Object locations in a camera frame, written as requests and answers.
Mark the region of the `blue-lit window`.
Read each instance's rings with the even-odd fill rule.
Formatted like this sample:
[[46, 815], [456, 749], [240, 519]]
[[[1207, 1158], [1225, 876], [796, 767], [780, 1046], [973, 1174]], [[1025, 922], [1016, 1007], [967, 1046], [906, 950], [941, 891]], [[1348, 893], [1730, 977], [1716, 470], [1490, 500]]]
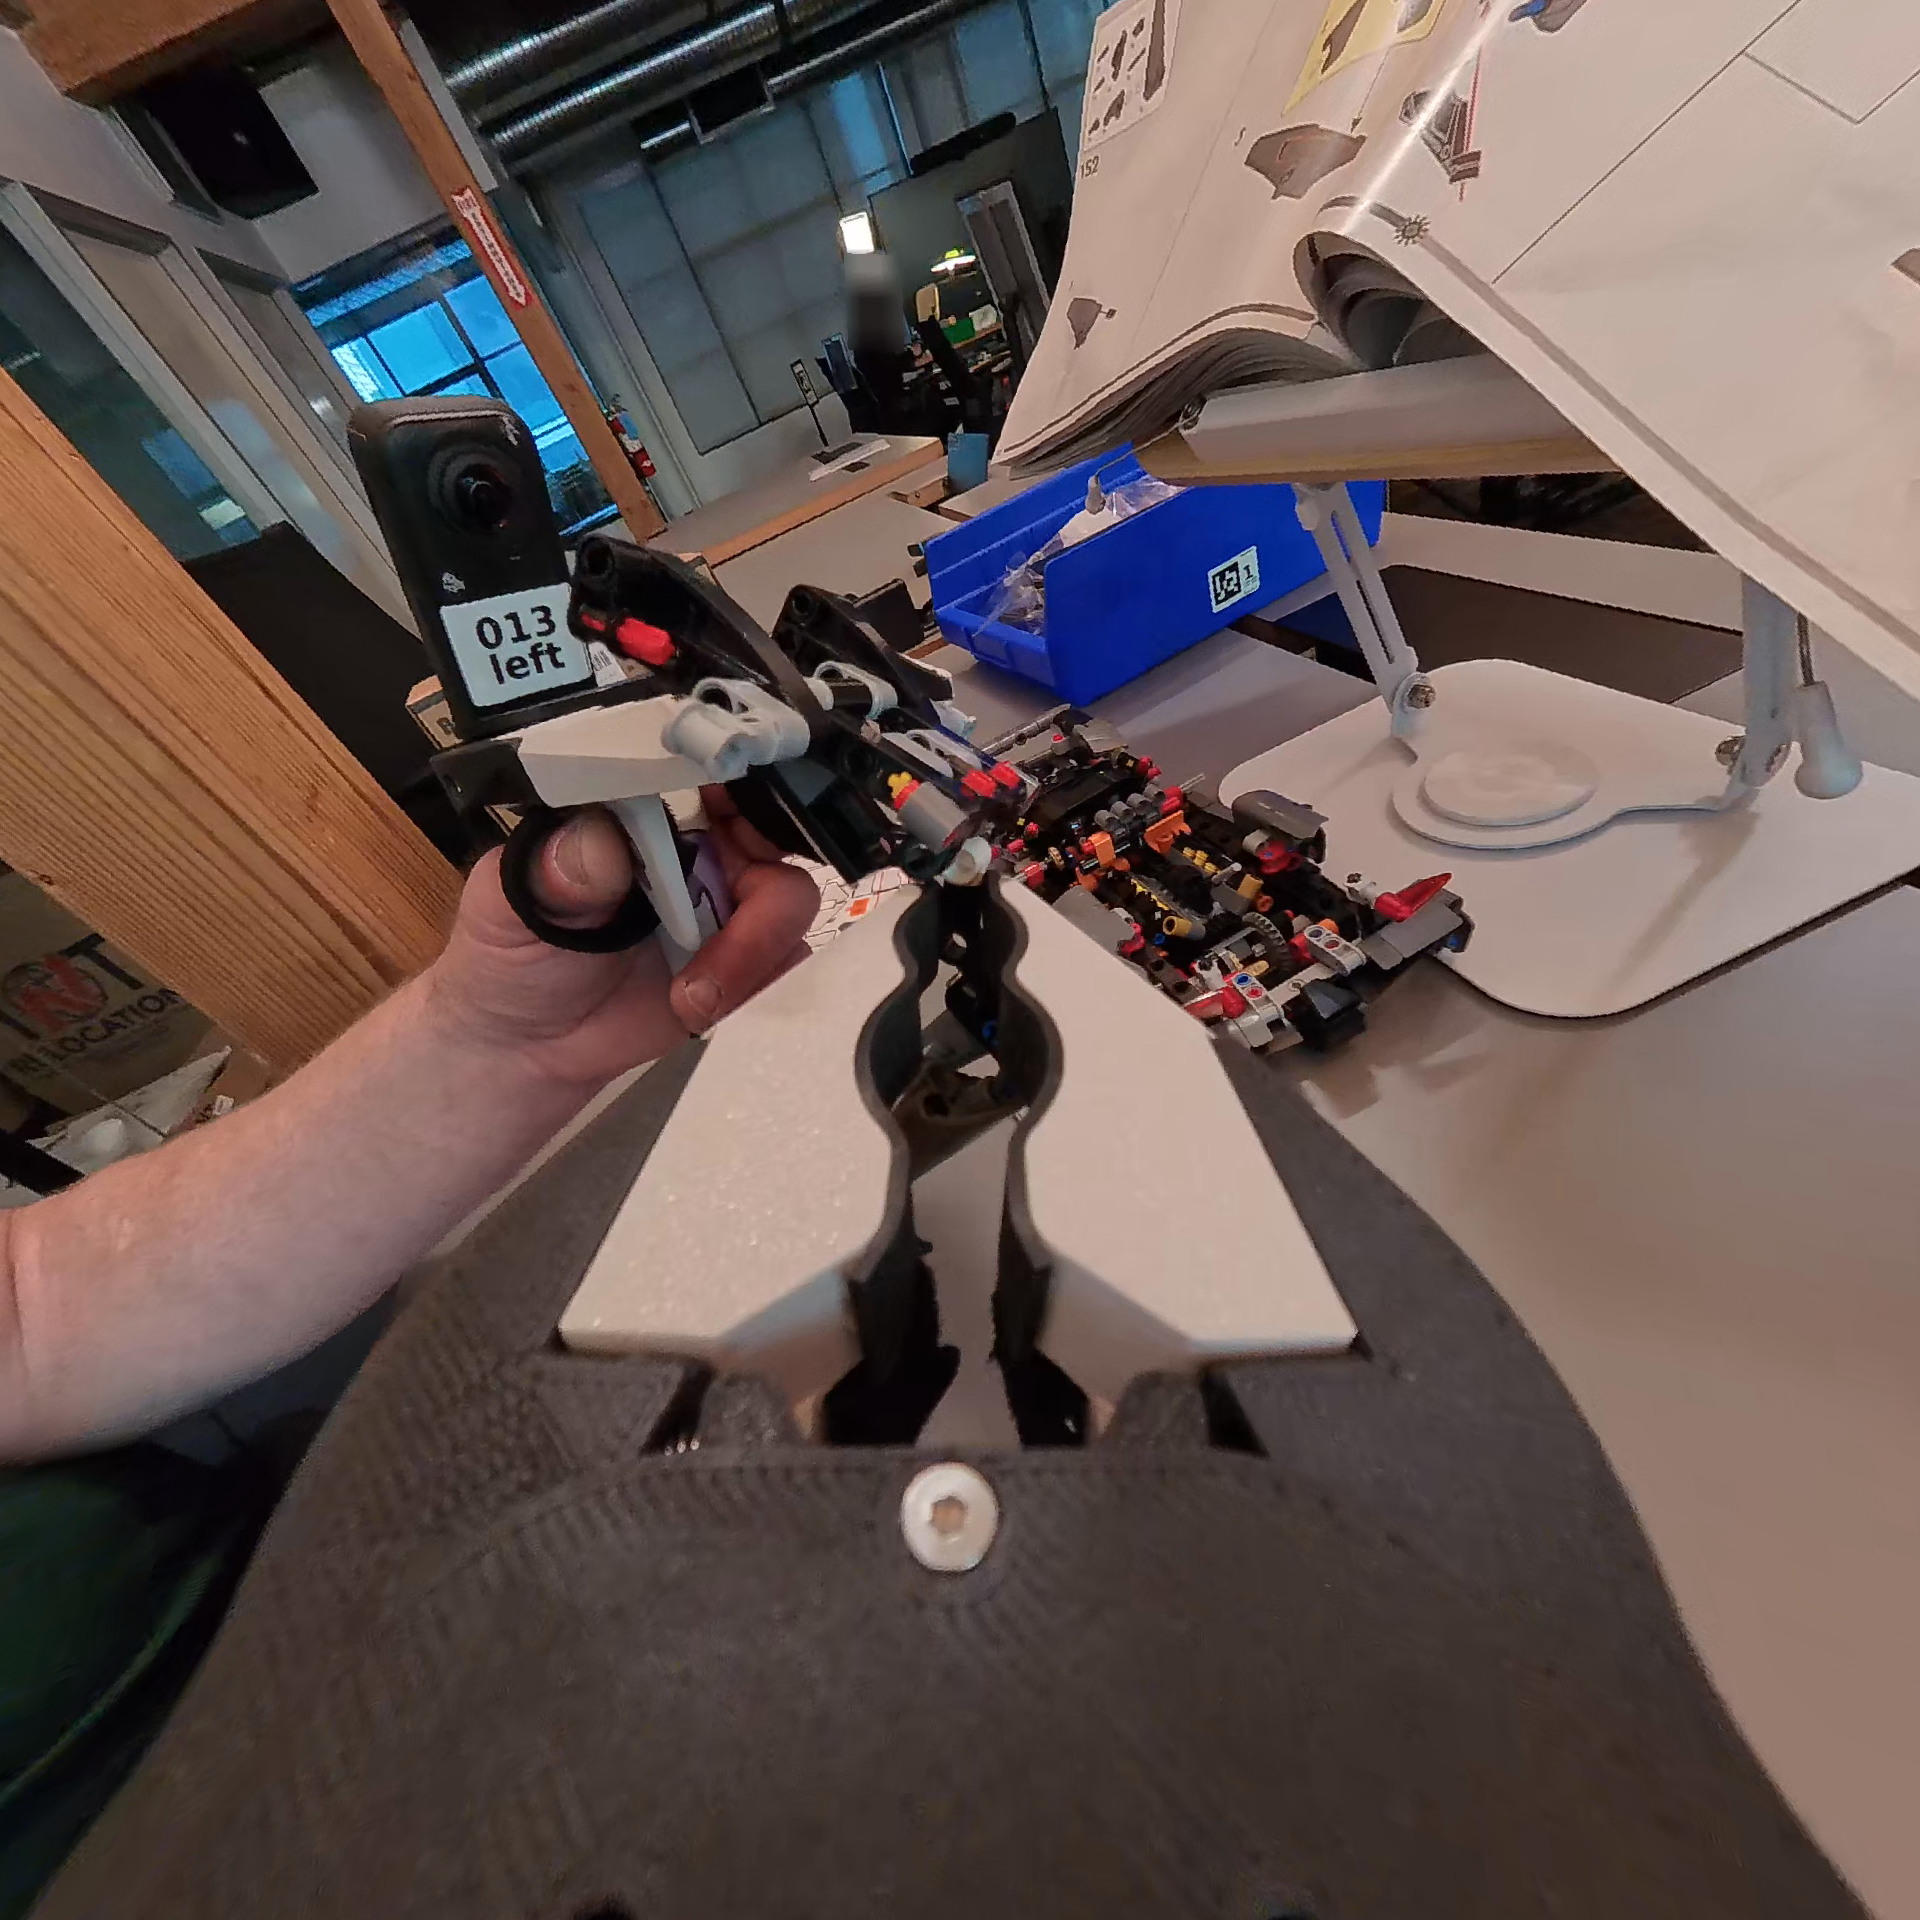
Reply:
[[564, 463], [557, 449], [573, 436], [569, 418], [482, 274], [424, 277], [386, 293], [368, 282], [329, 299], [302, 295], [298, 305], [361, 403], [504, 399], [543, 461]]

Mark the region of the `lego instruction booklet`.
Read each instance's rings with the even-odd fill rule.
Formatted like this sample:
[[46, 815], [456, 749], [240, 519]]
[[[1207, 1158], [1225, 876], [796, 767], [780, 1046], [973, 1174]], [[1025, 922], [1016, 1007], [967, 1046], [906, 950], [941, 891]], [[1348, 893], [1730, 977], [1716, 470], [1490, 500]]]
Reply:
[[1114, 4], [998, 455], [1375, 353], [1385, 269], [1914, 692], [1914, 4]]

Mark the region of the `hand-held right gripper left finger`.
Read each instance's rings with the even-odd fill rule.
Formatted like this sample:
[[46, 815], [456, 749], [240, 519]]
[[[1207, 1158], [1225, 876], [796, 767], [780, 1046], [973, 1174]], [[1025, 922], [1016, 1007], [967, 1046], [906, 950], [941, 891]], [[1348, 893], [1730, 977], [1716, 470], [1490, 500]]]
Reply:
[[953, 1381], [896, 1105], [944, 947], [896, 889], [713, 1029], [559, 1341], [700, 1363], [817, 1401], [826, 1435], [917, 1435]]

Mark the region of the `printed cardboard moving box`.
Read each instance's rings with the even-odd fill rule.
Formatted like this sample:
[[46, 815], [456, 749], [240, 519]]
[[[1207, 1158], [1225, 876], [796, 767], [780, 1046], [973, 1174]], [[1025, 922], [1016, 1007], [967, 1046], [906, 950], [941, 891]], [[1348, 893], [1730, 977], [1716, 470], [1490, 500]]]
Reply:
[[1, 1206], [151, 1154], [273, 1071], [153, 971], [1, 869]]

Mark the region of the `person's left forearm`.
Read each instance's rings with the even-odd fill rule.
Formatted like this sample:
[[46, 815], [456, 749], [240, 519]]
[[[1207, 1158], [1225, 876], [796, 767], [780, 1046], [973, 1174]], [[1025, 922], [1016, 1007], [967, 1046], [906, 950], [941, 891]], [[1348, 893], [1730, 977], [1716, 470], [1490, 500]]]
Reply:
[[5, 1466], [151, 1433], [310, 1354], [513, 1166], [422, 971], [277, 1090], [5, 1214]]

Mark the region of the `lego car chassis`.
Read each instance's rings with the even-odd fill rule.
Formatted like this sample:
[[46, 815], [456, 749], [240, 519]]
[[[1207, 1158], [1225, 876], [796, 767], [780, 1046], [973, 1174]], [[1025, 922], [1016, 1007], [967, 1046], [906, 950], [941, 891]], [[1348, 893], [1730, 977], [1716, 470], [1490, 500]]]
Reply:
[[983, 755], [1000, 785], [1023, 780], [1000, 874], [1249, 1052], [1329, 1054], [1405, 969], [1472, 941], [1446, 870], [1398, 886], [1335, 874], [1313, 806], [1174, 782], [1088, 710], [1044, 710]]

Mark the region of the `wooden post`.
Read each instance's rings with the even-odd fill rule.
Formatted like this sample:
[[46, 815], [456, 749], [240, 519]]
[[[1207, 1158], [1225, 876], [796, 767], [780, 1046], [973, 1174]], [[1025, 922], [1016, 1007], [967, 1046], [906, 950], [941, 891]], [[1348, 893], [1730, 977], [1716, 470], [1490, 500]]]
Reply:
[[273, 1078], [442, 949], [461, 882], [1, 378], [1, 851]]

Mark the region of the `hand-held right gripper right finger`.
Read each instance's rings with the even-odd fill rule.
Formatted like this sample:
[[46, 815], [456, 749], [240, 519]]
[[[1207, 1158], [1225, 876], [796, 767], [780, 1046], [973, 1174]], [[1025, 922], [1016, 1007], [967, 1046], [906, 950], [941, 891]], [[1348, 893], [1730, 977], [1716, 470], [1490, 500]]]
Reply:
[[1014, 1105], [992, 1356], [1023, 1444], [1086, 1444], [1148, 1375], [1329, 1361], [1358, 1325], [1225, 1052], [1023, 886], [986, 891]]

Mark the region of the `clear plastic parts bag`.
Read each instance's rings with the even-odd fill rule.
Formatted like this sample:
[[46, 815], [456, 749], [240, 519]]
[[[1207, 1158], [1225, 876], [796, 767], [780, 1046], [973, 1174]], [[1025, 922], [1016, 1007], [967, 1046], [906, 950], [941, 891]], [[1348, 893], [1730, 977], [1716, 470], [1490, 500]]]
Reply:
[[1016, 564], [1009, 564], [986, 605], [986, 619], [1021, 630], [1041, 634], [1046, 614], [1046, 567], [1126, 521], [1157, 509], [1180, 495], [1184, 487], [1170, 485], [1152, 474], [1128, 482], [1106, 482], [1093, 470], [1081, 507], [1041, 547]]

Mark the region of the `slanted wooden beam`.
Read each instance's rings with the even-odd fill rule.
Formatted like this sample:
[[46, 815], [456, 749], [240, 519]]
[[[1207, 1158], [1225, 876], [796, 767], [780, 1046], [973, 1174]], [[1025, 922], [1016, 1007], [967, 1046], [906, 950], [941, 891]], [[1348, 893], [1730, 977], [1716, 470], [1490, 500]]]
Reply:
[[380, 2], [326, 2], [326, 11], [503, 302], [519, 342], [559, 403], [567, 426], [580, 439], [588, 461], [608, 489], [628, 534], [632, 540], [657, 534], [665, 529], [657, 506], [608, 422], [602, 404], [562, 327], [542, 299], [534, 277], [496, 218], [489, 194], [465, 162], [391, 14]]

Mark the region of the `sticker sheet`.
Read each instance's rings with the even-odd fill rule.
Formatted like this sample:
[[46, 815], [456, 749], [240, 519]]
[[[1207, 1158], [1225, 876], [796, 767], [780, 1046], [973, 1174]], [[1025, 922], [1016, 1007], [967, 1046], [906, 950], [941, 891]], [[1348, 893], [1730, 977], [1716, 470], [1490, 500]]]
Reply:
[[868, 922], [880, 909], [880, 903], [890, 893], [912, 893], [919, 889], [919, 885], [897, 869], [885, 869], [857, 879], [846, 879], [836, 870], [817, 865], [802, 861], [799, 869], [813, 878], [817, 886], [817, 909], [804, 935], [807, 949], [813, 953], [830, 947], [847, 927]]

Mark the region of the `black lego door assembly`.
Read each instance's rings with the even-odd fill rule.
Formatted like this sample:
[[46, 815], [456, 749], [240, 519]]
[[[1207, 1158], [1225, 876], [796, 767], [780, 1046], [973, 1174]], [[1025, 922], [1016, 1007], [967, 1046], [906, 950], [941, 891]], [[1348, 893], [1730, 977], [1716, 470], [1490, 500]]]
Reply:
[[938, 895], [950, 983], [906, 1107], [938, 1125], [1008, 1113], [1013, 1071], [973, 1090], [968, 1067], [998, 1052], [984, 879], [1031, 782], [972, 743], [950, 682], [840, 595], [796, 588], [765, 630], [690, 563], [610, 537], [580, 547], [567, 621], [641, 668], [662, 756], [727, 787], [781, 853], [842, 879], [897, 869]]

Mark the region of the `blue plastic parts bin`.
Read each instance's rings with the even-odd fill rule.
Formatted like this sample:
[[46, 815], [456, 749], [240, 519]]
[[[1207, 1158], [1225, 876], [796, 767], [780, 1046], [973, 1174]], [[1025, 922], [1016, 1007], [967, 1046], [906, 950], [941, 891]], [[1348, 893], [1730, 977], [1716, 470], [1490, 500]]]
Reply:
[[1093, 470], [1106, 482], [1145, 474], [1132, 450], [1084, 461], [927, 540], [930, 610], [949, 644], [1090, 706], [1240, 618], [1332, 595], [1288, 487], [1202, 485], [1050, 563], [1041, 634], [986, 619], [1005, 570], [1081, 507]]

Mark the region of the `black wall speaker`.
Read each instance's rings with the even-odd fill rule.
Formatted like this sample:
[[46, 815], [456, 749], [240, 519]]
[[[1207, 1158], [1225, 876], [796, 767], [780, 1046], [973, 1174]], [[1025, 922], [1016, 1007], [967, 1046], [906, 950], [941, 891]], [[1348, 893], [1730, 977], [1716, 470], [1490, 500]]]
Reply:
[[245, 66], [201, 65], [141, 87], [137, 129], [174, 156], [198, 196], [238, 220], [264, 220], [319, 186]]

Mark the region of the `person's left hand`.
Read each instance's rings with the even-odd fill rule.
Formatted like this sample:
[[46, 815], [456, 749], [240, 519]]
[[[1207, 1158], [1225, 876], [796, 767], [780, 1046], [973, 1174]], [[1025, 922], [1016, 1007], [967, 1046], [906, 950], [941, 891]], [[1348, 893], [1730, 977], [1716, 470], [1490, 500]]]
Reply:
[[701, 813], [732, 913], [680, 967], [657, 940], [600, 953], [540, 941], [501, 886], [501, 853], [476, 859], [448, 947], [422, 979], [442, 1049], [596, 1090], [711, 1031], [804, 963], [816, 882], [780, 858], [725, 787], [701, 789]]

